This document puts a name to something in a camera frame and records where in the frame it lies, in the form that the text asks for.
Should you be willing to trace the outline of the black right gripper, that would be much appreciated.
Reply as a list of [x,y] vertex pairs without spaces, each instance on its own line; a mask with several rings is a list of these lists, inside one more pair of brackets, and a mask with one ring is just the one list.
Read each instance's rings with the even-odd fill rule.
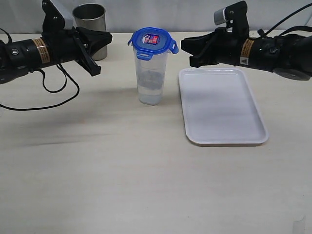
[[[213,41],[208,53],[200,55],[206,44],[213,36]],[[180,47],[181,50],[191,54],[189,57],[189,65],[194,68],[202,66],[227,64],[239,66],[242,46],[246,37],[238,37],[233,32],[228,32],[224,27],[218,27],[213,33],[209,33],[197,37],[184,38]]]

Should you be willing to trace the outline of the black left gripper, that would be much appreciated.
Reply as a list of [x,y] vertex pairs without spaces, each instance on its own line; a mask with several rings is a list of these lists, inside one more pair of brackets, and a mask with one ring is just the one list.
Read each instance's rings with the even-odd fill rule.
[[96,64],[92,57],[107,57],[107,45],[112,42],[113,36],[107,31],[73,27],[70,30],[42,32],[41,38],[45,42],[50,57],[50,61],[44,63],[43,66],[53,66],[75,60],[78,65],[94,77],[101,73],[101,67]]

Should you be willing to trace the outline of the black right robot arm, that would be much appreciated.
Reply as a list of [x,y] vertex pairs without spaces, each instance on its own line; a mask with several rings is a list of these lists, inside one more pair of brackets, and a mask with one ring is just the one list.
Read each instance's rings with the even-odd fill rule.
[[312,28],[294,26],[274,37],[251,38],[218,27],[209,34],[184,38],[181,49],[190,54],[189,65],[194,68],[227,64],[308,81],[312,77],[312,38],[298,31],[311,32]]

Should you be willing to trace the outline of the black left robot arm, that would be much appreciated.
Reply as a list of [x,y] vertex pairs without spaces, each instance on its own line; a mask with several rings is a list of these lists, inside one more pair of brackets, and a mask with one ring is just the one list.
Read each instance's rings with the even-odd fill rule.
[[83,27],[43,32],[41,37],[0,43],[0,82],[5,84],[30,72],[75,61],[91,76],[101,73],[93,55],[112,42],[110,32]]

